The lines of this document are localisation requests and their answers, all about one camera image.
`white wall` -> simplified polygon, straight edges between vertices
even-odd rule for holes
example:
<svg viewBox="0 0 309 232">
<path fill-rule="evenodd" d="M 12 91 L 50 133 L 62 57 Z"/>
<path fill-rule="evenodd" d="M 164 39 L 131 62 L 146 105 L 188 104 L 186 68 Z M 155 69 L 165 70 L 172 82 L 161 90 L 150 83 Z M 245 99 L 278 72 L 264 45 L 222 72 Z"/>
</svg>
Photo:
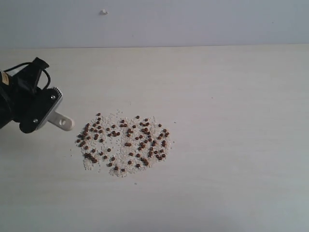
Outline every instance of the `white wall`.
<svg viewBox="0 0 309 232">
<path fill-rule="evenodd" d="M 308 22 L 308 0 L 6 0 L 0 48 L 309 43 Z"/>
</svg>

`white granule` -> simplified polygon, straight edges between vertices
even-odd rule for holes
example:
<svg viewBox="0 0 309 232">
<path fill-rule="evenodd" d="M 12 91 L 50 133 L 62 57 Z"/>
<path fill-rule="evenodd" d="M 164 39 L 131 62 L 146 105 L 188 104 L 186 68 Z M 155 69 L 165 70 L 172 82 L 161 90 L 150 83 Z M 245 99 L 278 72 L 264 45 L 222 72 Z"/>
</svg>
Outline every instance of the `white granule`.
<svg viewBox="0 0 309 232">
<path fill-rule="evenodd" d="M 81 147 L 85 169 L 93 170 L 94 167 L 98 165 L 99 172 L 109 169 L 109 173 L 111 175 L 125 177 L 128 174 L 144 171 L 152 167 L 156 162 L 164 161 L 169 155 L 169 131 L 166 128 L 159 127 L 159 124 L 156 122 L 154 117 L 147 119 L 148 121 L 145 121 L 145 118 L 142 117 L 139 119 L 136 117 L 133 119 L 128 119 L 126 117 L 122 117 L 122 112 L 120 111 L 117 111 L 116 114 L 110 114 L 107 117 L 96 116 L 92 119 L 89 122 L 90 126 L 88 128 L 87 135 L 82 140 L 85 141 L 85 144 Z M 121 124 L 127 124 L 127 127 L 120 127 Z M 97 132 L 90 131 L 91 128 L 94 128 Z M 141 131 L 144 128 L 148 128 L 148 132 L 150 132 L 152 140 L 156 140 L 151 157 L 148 157 L 148 154 L 153 142 L 145 143 L 145 140 L 148 140 L 148 135 Z M 127 137 L 128 129 L 133 131 L 130 137 Z M 119 132 L 120 135 L 116 137 L 113 137 L 113 135 L 108 136 L 108 134 L 111 134 L 112 131 L 115 131 L 115 133 Z M 158 139 L 160 134 L 163 134 L 163 136 L 161 139 Z M 142 135 L 143 138 L 136 140 L 135 138 L 140 135 Z M 162 146 L 163 140 L 166 141 L 165 147 Z M 139 151 L 138 148 L 142 142 L 145 144 L 145 148 L 142 148 L 142 150 Z M 126 143 L 130 143 L 132 146 L 125 146 Z M 159 155 L 159 158 L 162 158 L 162 160 L 159 160 L 159 158 L 156 157 L 156 154 L 154 153 L 155 151 L 157 151 L 157 155 Z M 89 158 L 85 158 L 86 153 L 90 153 L 97 162 L 94 163 Z M 146 166 L 141 159 L 146 159 L 148 161 L 148 165 Z"/>
</svg>

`white table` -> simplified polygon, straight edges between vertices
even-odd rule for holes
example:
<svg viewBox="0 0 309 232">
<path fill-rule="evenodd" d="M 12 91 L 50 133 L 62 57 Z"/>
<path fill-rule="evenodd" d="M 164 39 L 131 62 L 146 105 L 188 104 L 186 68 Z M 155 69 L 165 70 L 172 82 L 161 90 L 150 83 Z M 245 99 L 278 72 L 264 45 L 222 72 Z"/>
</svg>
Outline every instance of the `white table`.
<svg viewBox="0 0 309 232">
<path fill-rule="evenodd" d="M 309 45 L 5 50 L 0 68 L 35 57 L 76 127 L 0 130 L 1 232 L 309 231 Z M 170 129 L 166 162 L 84 170 L 75 135 L 117 109 Z"/>
</svg>

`light wooden table surface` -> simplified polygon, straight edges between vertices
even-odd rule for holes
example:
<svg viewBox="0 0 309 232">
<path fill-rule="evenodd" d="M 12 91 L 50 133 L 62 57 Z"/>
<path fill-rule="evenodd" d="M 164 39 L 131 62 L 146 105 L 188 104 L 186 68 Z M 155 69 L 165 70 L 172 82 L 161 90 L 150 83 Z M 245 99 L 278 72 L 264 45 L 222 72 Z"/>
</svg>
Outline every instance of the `light wooden table surface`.
<svg viewBox="0 0 309 232">
<path fill-rule="evenodd" d="M 309 45 L 5 50 L 0 68 L 35 57 L 76 127 L 0 130 L 1 232 L 309 231 Z M 170 129 L 166 162 L 84 170 L 75 135 L 117 109 Z"/>
</svg>

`black cable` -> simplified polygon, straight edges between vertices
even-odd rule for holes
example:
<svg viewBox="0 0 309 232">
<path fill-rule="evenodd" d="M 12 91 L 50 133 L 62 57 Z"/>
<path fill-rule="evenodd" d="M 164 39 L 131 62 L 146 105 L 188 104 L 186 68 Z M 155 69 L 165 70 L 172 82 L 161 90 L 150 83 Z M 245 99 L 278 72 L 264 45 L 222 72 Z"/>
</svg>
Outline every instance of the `black cable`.
<svg viewBox="0 0 309 232">
<path fill-rule="evenodd" d="M 34 64 L 34 63 L 32 63 L 32 62 L 21 63 L 21 64 L 18 64 L 18 65 L 16 65 L 16 66 L 12 67 L 12 68 L 9 68 L 9 69 L 7 69 L 7 70 L 4 70 L 4 71 L 7 73 L 7 72 L 12 71 L 12 70 L 14 70 L 14 69 L 17 69 L 17 68 L 19 68 L 19 67 L 21 67 L 21 66 L 25 66 L 25 65 L 29 65 L 29 64 Z M 43 71 L 43 72 L 45 73 L 45 75 L 47 76 L 47 84 L 45 85 L 45 87 L 44 87 L 43 89 L 47 89 L 47 88 L 49 87 L 49 85 L 50 85 L 50 82 L 51 82 L 50 75 L 48 74 L 48 72 L 47 72 L 45 69 L 43 69 L 42 71 Z"/>
</svg>

